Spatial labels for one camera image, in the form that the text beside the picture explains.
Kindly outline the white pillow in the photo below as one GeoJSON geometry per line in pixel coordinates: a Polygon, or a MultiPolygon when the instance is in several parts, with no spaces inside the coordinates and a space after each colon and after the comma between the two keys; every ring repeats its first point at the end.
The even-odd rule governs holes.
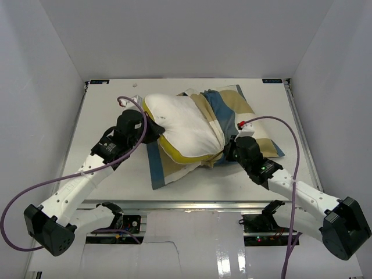
{"type": "Polygon", "coordinates": [[[224,135],[215,127],[216,121],[208,120],[190,96],[150,94],[142,105],[165,129],[159,143],[174,162],[208,161],[223,150],[224,135]]]}

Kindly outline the checkered blue beige pillowcase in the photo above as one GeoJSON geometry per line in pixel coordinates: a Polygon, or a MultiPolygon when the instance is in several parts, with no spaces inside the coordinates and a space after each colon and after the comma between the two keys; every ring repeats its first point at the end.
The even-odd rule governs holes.
{"type": "MultiPolygon", "coordinates": [[[[239,85],[198,92],[188,89],[177,96],[190,96],[208,120],[216,121],[215,127],[224,135],[224,147],[232,135],[238,134],[237,124],[255,118],[255,113],[246,101],[239,85]]],[[[198,167],[212,168],[227,164],[223,150],[211,160],[199,163],[179,164],[174,162],[162,149],[159,139],[147,145],[147,154],[154,190],[173,183],[198,167]]]]}

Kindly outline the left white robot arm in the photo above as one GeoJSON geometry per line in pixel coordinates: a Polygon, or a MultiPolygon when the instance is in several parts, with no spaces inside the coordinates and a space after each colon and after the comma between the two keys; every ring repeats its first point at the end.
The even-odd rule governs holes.
{"type": "Polygon", "coordinates": [[[165,132],[147,113],[125,110],[91,149],[75,177],[39,206],[24,211],[28,233],[51,255],[60,256],[79,234],[117,233],[124,230],[123,211],[111,202],[95,209],[77,209],[99,184],[112,175],[140,144],[150,144],[165,132]]]}

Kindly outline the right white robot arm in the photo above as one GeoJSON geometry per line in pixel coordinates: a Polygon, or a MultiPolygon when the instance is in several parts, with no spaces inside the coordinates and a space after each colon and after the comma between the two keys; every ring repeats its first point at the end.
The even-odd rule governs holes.
{"type": "Polygon", "coordinates": [[[371,230],[357,200],[325,194],[296,181],[282,165],[263,156],[253,137],[232,137],[223,151],[237,162],[257,185],[291,200],[274,200],[262,211],[263,227],[271,232],[292,227],[320,242],[335,257],[349,260],[371,237],[371,230]]]}

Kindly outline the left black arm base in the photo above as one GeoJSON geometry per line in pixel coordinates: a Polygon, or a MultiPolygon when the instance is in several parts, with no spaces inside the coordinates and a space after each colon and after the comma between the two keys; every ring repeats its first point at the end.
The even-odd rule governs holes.
{"type": "Polygon", "coordinates": [[[92,233],[132,233],[138,234],[140,232],[141,216],[140,215],[125,215],[120,206],[104,202],[98,204],[111,210],[114,217],[109,227],[99,228],[92,233]]]}

